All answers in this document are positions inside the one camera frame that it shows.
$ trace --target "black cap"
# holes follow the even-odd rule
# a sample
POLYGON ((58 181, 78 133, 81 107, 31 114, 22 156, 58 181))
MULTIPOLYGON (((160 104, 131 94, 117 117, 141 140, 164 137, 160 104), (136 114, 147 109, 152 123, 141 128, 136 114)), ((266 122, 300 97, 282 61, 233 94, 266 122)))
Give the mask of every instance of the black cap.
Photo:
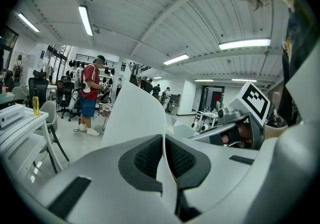
POLYGON ((102 55, 98 55, 97 58, 100 58, 103 61, 103 63, 106 62, 104 56, 102 56, 102 55))

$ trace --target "gray chair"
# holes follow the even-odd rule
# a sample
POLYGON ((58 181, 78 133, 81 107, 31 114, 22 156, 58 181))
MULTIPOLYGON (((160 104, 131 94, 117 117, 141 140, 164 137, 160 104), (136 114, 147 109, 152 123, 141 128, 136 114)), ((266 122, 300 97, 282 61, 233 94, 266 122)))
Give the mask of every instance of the gray chair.
POLYGON ((26 95, 29 95, 29 89, 26 87, 26 85, 21 84, 20 88, 26 95))
POLYGON ((18 103, 18 104, 22 104, 23 102, 26 102, 28 99, 28 95, 27 94, 25 94, 24 92, 23 92, 23 90, 22 90, 22 88, 20 88, 20 87, 14 87, 13 89, 12 89, 12 94, 14 94, 14 99, 13 99, 13 101, 14 102, 16 102, 16 103, 18 103))
MULTIPOLYGON (((46 124, 47 124, 47 128, 48 128, 48 131, 49 133, 52 133, 53 137, 50 136, 50 139, 51 139, 51 142, 55 142, 57 143, 58 147, 60 148, 62 154, 64 155, 64 157, 66 158, 67 161, 69 161, 69 158, 67 157, 66 153, 64 152, 57 136, 56 136, 56 132, 57 129, 58 129, 58 123, 57 123, 57 113, 56 113, 56 104, 54 101, 46 101, 43 106, 40 108, 40 111, 41 112, 45 112, 45 113, 48 113, 49 114, 49 117, 46 119, 46 124)), ((48 150, 48 147, 45 146, 43 147, 43 149, 40 151, 40 153, 43 153, 44 151, 47 151, 49 153, 49 157, 50 157, 50 161, 51 161, 51 164, 53 166, 53 169, 55 170, 54 172, 57 173, 57 169, 56 169, 56 166, 55 166, 55 162, 48 150)))

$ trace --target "red shirt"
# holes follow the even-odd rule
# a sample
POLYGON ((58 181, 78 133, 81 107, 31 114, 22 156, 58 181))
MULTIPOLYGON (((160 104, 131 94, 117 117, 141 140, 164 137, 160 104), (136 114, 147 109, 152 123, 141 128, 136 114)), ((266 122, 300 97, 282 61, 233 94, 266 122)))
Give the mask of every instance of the red shirt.
MULTIPOLYGON (((94 83, 99 84, 99 69, 97 69, 94 65, 88 65, 84 68, 83 71, 83 82, 94 81, 94 83)), ((80 96, 88 99, 97 100, 98 98, 98 90, 90 87, 90 92, 84 92, 81 90, 80 96)))

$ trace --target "white ceiling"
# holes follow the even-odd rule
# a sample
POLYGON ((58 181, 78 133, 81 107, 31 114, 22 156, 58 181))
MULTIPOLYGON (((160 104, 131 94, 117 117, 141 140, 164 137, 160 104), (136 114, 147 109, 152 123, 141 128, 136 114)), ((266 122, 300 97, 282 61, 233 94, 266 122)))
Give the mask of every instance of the white ceiling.
POLYGON ((288 10, 280 0, 256 4, 241 0, 20 0, 9 22, 22 12, 40 33, 30 37, 108 52, 149 65, 155 73, 213 78, 255 78, 268 88, 282 77, 281 44, 288 10), (93 37, 83 28, 78 6, 88 7, 93 37), (271 38, 267 48, 220 52, 219 43, 271 38), (163 62, 188 54, 178 65, 163 62))

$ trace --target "fluorescent light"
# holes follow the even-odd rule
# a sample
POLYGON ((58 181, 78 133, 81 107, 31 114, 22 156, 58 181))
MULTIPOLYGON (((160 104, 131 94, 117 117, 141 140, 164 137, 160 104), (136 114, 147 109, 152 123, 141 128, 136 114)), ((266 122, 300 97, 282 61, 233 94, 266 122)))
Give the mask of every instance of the fluorescent light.
POLYGON ((196 82, 213 82, 213 79, 197 79, 196 82))
POLYGON ((189 57, 188 57, 186 54, 184 54, 184 55, 179 56, 179 57, 177 57, 177 58, 170 59, 170 60, 164 62, 164 64, 165 64, 165 65, 169 65, 169 64, 172 64, 172 63, 175 63, 175 62, 182 61, 182 60, 184 60, 184 59, 188 59, 188 58, 189 58, 189 57))
POLYGON ((232 79, 234 82, 256 82, 257 80, 248 80, 248 79, 232 79))
POLYGON ((219 44, 221 50, 245 48, 245 47, 268 47, 270 46, 270 39, 245 40, 237 42, 227 42, 219 44))
POLYGON ((39 30, 23 15, 18 14, 18 17, 20 17, 27 25, 29 25, 35 32, 39 32, 39 30))
POLYGON ((82 19, 84 28, 86 30, 86 33, 90 36, 93 36, 90 21, 89 21, 89 16, 88 16, 88 10, 86 6, 79 6, 79 12, 80 12, 81 19, 82 19))

